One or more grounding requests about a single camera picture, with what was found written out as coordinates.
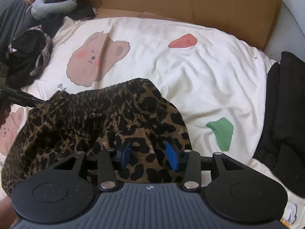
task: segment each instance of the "person's hand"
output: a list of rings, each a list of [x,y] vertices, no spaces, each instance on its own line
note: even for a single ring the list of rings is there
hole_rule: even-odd
[[[7,117],[11,112],[11,104],[9,102],[3,102],[0,108],[0,128],[5,124]]]

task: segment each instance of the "red shape print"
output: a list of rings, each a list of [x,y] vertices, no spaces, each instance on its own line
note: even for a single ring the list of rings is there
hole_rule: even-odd
[[[187,48],[196,45],[198,40],[190,33],[169,43],[169,48]]]

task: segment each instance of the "leopard print shorts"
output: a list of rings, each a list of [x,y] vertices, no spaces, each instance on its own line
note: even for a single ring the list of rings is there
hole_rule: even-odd
[[[22,180],[76,151],[97,155],[131,142],[126,168],[118,180],[137,183],[180,182],[182,172],[171,170],[165,143],[191,150],[181,114],[148,79],[133,79],[76,95],[58,91],[33,108],[2,169],[2,186],[10,196]],[[97,184],[96,173],[87,180]]]

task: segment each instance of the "bear print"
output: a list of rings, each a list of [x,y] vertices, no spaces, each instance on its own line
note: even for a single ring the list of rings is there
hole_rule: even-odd
[[[109,33],[96,32],[73,52],[68,62],[67,77],[76,85],[90,87],[93,82],[102,80],[129,50],[129,42],[113,41]]]
[[[18,129],[23,120],[23,108],[11,112],[0,128],[0,152],[7,155],[16,139]]]

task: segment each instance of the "bear's pink cheek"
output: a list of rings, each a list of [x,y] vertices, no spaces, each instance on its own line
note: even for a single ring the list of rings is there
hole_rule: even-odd
[[[78,53],[76,54],[76,57],[79,59],[83,59],[86,57],[87,51],[86,50],[79,50]]]

